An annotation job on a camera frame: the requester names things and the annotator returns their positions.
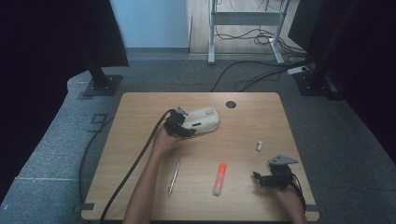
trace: white wall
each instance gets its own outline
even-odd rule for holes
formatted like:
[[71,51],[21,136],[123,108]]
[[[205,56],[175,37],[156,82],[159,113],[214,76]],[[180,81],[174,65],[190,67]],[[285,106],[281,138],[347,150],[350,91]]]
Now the white wall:
[[187,48],[186,0],[110,0],[125,48]]

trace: wire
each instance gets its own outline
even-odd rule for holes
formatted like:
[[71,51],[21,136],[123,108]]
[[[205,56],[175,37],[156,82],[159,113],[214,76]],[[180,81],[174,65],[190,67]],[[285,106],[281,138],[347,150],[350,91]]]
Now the wire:
[[232,2],[232,0],[230,0],[230,6],[231,6],[231,8],[233,9],[233,11],[235,11],[235,8],[233,7],[233,2]]
[[285,40],[282,38],[279,38],[279,45],[280,47],[286,52],[294,55],[299,55],[299,56],[306,56],[307,53],[303,49],[295,48],[292,46],[289,46],[286,44]]
[[257,7],[256,11],[259,11],[260,7],[264,4],[264,0],[262,0],[262,3]]
[[219,32],[218,32],[218,26],[215,26],[215,27],[216,27],[217,36],[218,36],[220,39],[223,39],[223,40],[231,40],[231,39],[255,39],[255,38],[257,38],[256,35],[255,35],[255,36],[248,36],[248,37],[245,37],[245,35],[249,35],[250,33],[255,32],[255,31],[260,31],[260,29],[253,29],[253,30],[248,31],[247,33],[245,33],[245,34],[243,34],[243,35],[226,35],[226,34],[219,34]]
[[[106,123],[103,124],[102,129],[105,128],[107,126],[107,124],[109,124],[111,121],[113,121],[114,118],[108,120]],[[97,134],[99,134],[100,132],[95,133],[90,142],[88,143],[88,145],[85,147],[84,150],[84,154],[82,155],[82,159],[81,159],[81,163],[79,165],[79,170],[78,170],[78,192],[79,192],[79,198],[81,200],[81,203],[84,203],[84,199],[82,197],[82,187],[81,187],[81,181],[82,181],[82,171],[84,170],[84,165],[85,165],[85,160],[87,158],[88,155],[88,151],[90,150],[91,144],[93,142],[93,140],[95,139],[95,137],[97,136]]]
[[216,86],[219,84],[222,76],[224,76],[225,72],[230,69],[232,66],[236,65],[236,64],[240,64],[240,63],[259,63],[259,64],[264,64],[264,65],[269,65],[269,66],[285,66],[285,65],[280,65],[280,64],[273,64],[273,63],[263,63],[263,62],[255,62],[255,61],[241,61],[241,62],[236,62],[236,63],[232,63],[230,65],[228,65],[220,74],[220,76],[218,77],[218,80],[216,81],[215,85],[212,87],[212,89],[210,90],[211,92],[216,88]]
[[270,7],[270,6],[268,6],[268,2],[269,2],[269,1],[267,1],[267,6],[265,7],[265,11],[267,11],[268,7],[271,8],[272,10],[277,10],[277,9],[279,9],[279,11],[281,11],[281,10],[282,10],[282,7],[283,7],[284,1],[285,1],[285,0],[282,0],[282,1],[280,2],[280,5],[279,5],[278,7]]
[[[234,84],[234,88],[235,88],[236,91],[244,91],[244,90],[247,89],[249,86],[251,86],[251,85],[253,85],[254,83],[256,83],[256,82],[258,82],[258,81],[260,81],[260,80],[262,80],[262,79],[264,79],[264,78],[266,78],[266,77],[269,77],[269,76],[273,76],[273,75],[279,74],[279,77],[280,77],[280,73],[281,73],[281,72],[285,72],[285,71],[287,71],[287,70],[289,70],[289,69],[291,69],[291,68],[293,68],[293,67],[298,67],[298,66],[301,66],[301,65],[304,65],[304,64],[307,64],[307,63],[311,63],[312,60],[313,60],[313,59],[308,58],[308,59],[305,59],[305,60],[303,60],[303,61],[301,61],[301,62],[292,63],[292,64],[289,64],[289,65],[273,64],[273,63],[264,63],[264,62],[256,62],[256,61],[241,61],[241,62],[231,63],[230,65],[228,65],[228,66],[221,72],[220,76],[218,77],[218,80],[217,80],[216,83],[213,85],[213,87],[212,87],[212,89],[210,90],[210,92],[213,92],[213,90],[218,86],[218,84],[219,84],[221,78],[224,76],[225,72],[226,72],[228,69],[230,69],[232,66],[237,65],[237,64],[240,64],[240,63],[259,63],[259,64],[263,64],[263,65],[276,66],[276,67],[282,67],[282,68],[279,68],[279,69],[271,70],[271,71],[269,71],[269,72],[262,73],[262,74],[260,74],[260,75],[258,75],[258,76],[256,76],[256,77],[254,77],[254,78],[252,78],[252,79],[250,79],[250,80],[241,80],[241,81],[237,81],[237,82]],[[237,90],[237,89],[236,89],[236,86],[237,86],[239,83],[241,83],[241,82],[246,82],[246,84],[245,84],[245,86],[244,86],[241,90]]]
[[306,211],[306,202],[303,195],[303,189],[301,188],[300,180],[297,178],[297,175],[293,174],[294,178],[296,178],[298,186],[293,182],[290,182],[290,185],[297,191],[298,197],[300,199],[301,204],[303,205],[304,213]]
[[267,0],[267,5],[265,6],[265,11],[267,11],[269,3],[270,3],[270,0]]
[[131,176],[132,172],[134,171],[134,168],[137,166],[137,164],[140,162],[140,159],[142,159],[143,155],[145,154],[147,148],[149,147],[149,144],[151,143],[152,138],[154,137],[155,133],[157,132],[158,127],[160,127],[160,124],[163,122],[163,120],[165,119],[166,115],[170,112],[171,110],[169,109],[168,111],[166,111],[163,116],[160,118],[160,120],[158,120],[157,124],[155,125],[154,129],[151,132],[151,135],[148,138],[147,143],[145,144],[145,146],[143,147],[142,151],[140,152],[139,156],[137,157],[136,161],[134,161],[134,164],[132,165],[131,169],[128,171],[128,173],[126,174],[126,176],[122,179],[120,185],[117,187],[116,191],[114,191],[113,195],[111,196],[110,200],[108,201],[105,210],[103,211],[100,219],[99,219],[99,223],[103,223],[105,220],[105,216],[106,213],[108,211],[108,209],[110,208],[111,204],[113,203],[114,199],[117,197],[117,195],[119,194],[120,190],[122,189],[122,187],[125,185],[126,181],[128,180],[129,176]]

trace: black stand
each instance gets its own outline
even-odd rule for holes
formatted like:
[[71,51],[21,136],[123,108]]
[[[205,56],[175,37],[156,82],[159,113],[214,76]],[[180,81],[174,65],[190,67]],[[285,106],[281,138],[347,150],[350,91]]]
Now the black stand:
[[122,81],[122,76],[106,76],[105,73],[103,73],[102,68],[94,62],[91,54],[86,48],[83,50],[83,57],[92,76],[92,80],[87,89],[83,92],[83,96],[113,96]]
[[342,96],[337,90],[329,85],[330,56],[340,34],[344,31],[350,17],[360,0],[350,3],[344,18],[332,33],[329,43],[321,54],[317,67],[312,73],[301,73],[294,75],[300,94],[303,96],[327,96],[330,100],[341,100]]

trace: table top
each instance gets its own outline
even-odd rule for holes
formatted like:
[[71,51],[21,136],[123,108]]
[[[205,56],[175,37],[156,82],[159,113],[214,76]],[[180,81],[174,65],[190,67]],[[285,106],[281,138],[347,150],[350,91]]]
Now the table top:
[[[234,101],[235,108],[226,103]],[[93,210],[83,218],[97,220],[121,180],[128,173],[160,117],[181,106],[192,111],[212,106],[219,114],[213,132],[177,143],[163,157],[157,179],[152,220],[282,221],[288,215],[271,190],[263,188],[252,172],[270,175],[268,161],[281,154],[299,161],[290,168],[300,180],[307,204],[316,204],[305,175],[282,103],[271,92],[130,92],[125,93],[106,140],[85,203]],[[256,151],[258,141],[262,151]],[[106,219],[123,219],[148,151],[120,191]],[[177,160],[181,164],[172,195],[168,196]],[[227,163],[220,196],[213,195],[221,162]],[[318,212],[306,212],[308,220]]]

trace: gray carpet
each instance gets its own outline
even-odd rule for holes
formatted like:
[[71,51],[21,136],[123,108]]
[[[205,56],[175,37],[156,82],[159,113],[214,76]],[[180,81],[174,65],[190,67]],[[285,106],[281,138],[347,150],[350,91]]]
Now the gray carpet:
[[[107,75],[123,75],[115,96],[81,100],[91,77],[83,73],[71,78],[64,105],[1,205],[0,223],[86,223],[75,211],[80,204],[79,180],[85,197],[111,128],[110,122],[98,132],[101,124],[95,122],[113,118],[127,91],[210,91],[221,72],[235,62],[225,57],[209,65],[205,57],[183,57],[130,58],[131,68],[104,68]],[[235,65],[215,91],[235,91],[235,82],[272,69],[255,63]],[[303,97],[286,74],[268,79],[246,91],[280,95],[318,203],[317,223],[396,223],[395,164],[348,104]]]

